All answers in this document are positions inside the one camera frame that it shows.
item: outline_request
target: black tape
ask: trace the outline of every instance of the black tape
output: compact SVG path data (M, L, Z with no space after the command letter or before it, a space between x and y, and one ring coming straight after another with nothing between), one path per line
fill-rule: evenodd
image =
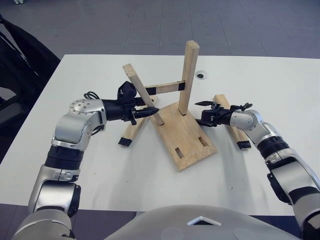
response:
M186 87L186 83L185 83L185 82L179 83L179 85L178 85L178 91L183 91L183 90L185 90L185 87Z
M156 87L146 87L145 90L147 93L152 96L157 94L157 88Z
M240 149L249 149L251 148L251 144L249 141L238 141L236 143Z
M118 144L125 146L125 147L129 147L129 145L132 143L131 139L125 138L125 137L121 137L120 141L118 142Z

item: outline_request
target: wooden base board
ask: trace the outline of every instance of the wooden base board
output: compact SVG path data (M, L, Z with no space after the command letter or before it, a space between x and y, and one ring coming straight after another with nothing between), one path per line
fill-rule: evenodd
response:
M154 116L150 119L179 172L217 152L191 113L182 116L178 102L160 109L159 114L163 125L158 125Z

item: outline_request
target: rectangular slot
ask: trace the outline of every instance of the rectangular slot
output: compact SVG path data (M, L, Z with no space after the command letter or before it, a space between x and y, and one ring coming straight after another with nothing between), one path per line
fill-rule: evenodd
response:
M208 143L202 137L199 137L199 141L204 147L208 146Z
M175 151L176 151L176 154L178 154L179 158L182 159L184 157L184 155L182 154L182 152L180 151L180 149L178 147L175 149Z

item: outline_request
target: wooden piece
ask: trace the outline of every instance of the wooden piece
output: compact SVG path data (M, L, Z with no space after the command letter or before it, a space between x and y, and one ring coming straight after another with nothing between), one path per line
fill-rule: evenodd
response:
M217 152L211 139L191 113L187 111L185 116L181 115L177 102L160 109L159 112L164 125L159 126L154 116L150 119L179 172Z
M192 83L199 54L199 45L195 41L187 41L185 45L182 81L185 81L184 91L180 92L178 109L182 115L187 114Z
M147 90L145 89L144 85L142 84L140 78L138 77L136 71L132 67L131 64L127 64L123 66L123 70L125 74L128 76L132 84L134 85L135 89L138 91L140 94L142 100L148 107L155 107L153 104ZM153 115L156 119L156 122L158 125L163 125L165 124L164 121L161 119L159 113L157 112L156 114Z
M158 97L152 96L151 97L153 104L156 104ZM146 105L137 107L137 109L143 109L147 107ZM124 131L120 141L118 142L119 145L124 147L129 147L129 145L132 143L132 141L136 138L139 130L142 128L144 123L149 119L149 117L142 117L136 119L136 125L132 125L129 123L128 127Z
M185 85L186 83L184 81L177 81L159 85L146 86L145 89L149 95L156 95L176 91L183 91L185 90Z
M225 109L230 109L230 104L224 94L215 95L213 100L224 107ZM241 150L250 149L251 144L247 135L240 131L238 128L234 126L227 126L231 132L232 138L234 142L238 145Z

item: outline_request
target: wooden stick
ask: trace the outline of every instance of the wooden stick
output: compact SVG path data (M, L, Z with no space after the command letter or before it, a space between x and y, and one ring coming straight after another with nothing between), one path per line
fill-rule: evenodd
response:
M213 100L217 104L220 104L221 107L224 107L225 109L230 109L230 104L224 94L215 95ZM238 128L236 128L234 126L228 126L228 128L231 132L231 135L232 135L234 142L238 145L238 147L241 150L251 148L251 144L249 142L249 139L243 131L240 131Z
M159 85L151 85L146 86L145 89L149 95L156 95L156 94L165 94L170 92L177 92L185 90L186 83L184 81L177 81Z
M152 96L151 97L152 101L154 104L156 104L158 97L157 96ZM143 109L147 107L146 105L137 107L137 109ZM136 125L131 125L131 123L128 125L126 130L124 131L120 141L118 144L124 147L129 147L129 145L132 143L132 141L136 138L138 132L144 125L144 123L149 119L149 117L143 117L143 118L138 118L136 119Z
M199 45L195 41L187 41L185 45L182 81L185 81L184 91L180 92L178 109L182 115L186 115L190 100L192 83L196 70L199 54Z
M140 97L144 101L144 103L148 107L155 107L154 103L152 102L147 90L145 89L144 85L142 84L140 78L138 77L136 71L132 67L131 64L127 64L123 66L123 70L125 74L128 76L132 84L134 85L135 89L138 91L140 94ZM161 119L159 113L157 112L156 114L153 115L156 119L156 122L161 126L164 123L164 121Z

